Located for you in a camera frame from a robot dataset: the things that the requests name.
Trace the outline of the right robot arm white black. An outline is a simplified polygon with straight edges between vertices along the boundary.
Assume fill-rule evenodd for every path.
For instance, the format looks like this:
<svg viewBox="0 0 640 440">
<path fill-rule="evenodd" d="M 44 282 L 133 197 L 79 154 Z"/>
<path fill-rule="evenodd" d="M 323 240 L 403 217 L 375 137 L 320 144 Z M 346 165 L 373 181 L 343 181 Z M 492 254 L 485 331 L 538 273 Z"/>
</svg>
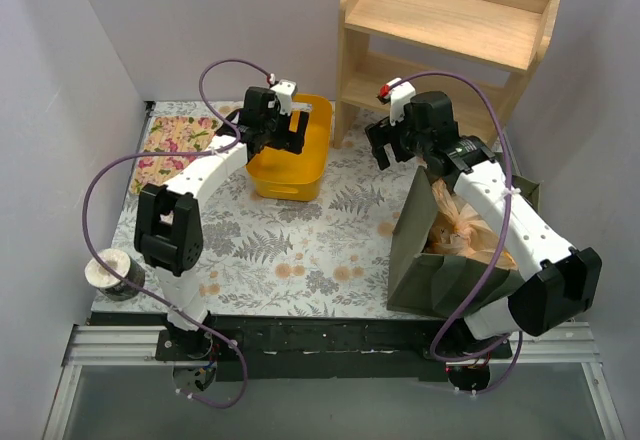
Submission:
<svg viewBox="0 0 640 440">
<path fill-rule="evenodd" d="M 417 93 L 409 83 L 387 86 L 390 107 L 365 133 L 381 168 L 423 160 L 393 233 L 387 306 L 392 311 L 441 317 L 445 333 L 431 354 L 465 360 L 483 355 L 506 336 L 540 336 L 588 310 L 602 261 L 557 234 L 512 185 L 508 168 L 475 136 L 459 132 L 450 98 Z M 462 200 L 497 236 L 491 253 L 508 253 L 513 267 L 494 258 L 471 259 L 435 246 L 445 213 L 438 193 Z"/>
</svg>

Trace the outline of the orange plastic grocery bag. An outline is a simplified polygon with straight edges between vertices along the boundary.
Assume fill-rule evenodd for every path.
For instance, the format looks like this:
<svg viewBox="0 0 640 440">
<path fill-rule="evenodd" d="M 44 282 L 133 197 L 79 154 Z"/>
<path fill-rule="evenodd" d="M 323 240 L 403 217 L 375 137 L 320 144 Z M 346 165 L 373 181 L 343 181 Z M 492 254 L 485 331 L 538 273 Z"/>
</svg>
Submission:
<svg viewBox="0 0 640 440">
<path fill-rule="evenodd" d="M 489 264 L 496 251 L 498 235 L 469 203 L 451 194 L 442 179 L 431 188 L 437 215 L 429 229 L 424 252 Z"/>
</svg>

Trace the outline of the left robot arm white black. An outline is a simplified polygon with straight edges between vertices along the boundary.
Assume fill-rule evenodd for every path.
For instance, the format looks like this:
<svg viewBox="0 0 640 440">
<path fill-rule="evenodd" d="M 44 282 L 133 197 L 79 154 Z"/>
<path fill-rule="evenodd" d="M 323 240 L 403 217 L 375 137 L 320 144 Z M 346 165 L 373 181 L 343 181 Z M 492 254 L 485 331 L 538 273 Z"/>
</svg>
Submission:
<svg viewBox="0 0 640 440">
<path fill-rule="evenodd" d="M 140 191 L 134 247 L 154 269 L 169 302 L 171 342 L 190 359 L 205 358 L 213 346 L 211 333 L 200 327 L 208 308 L 193 271 L 204 247 L 200 207 L 264 148 L 302 152 L 309 114 L 300 113 L 297 128 L 290 129 L 296 93 L 290 80 L 248 88 L 242 107 L 225 118 L 195 160 L 164 184 Z"/>
</svg>

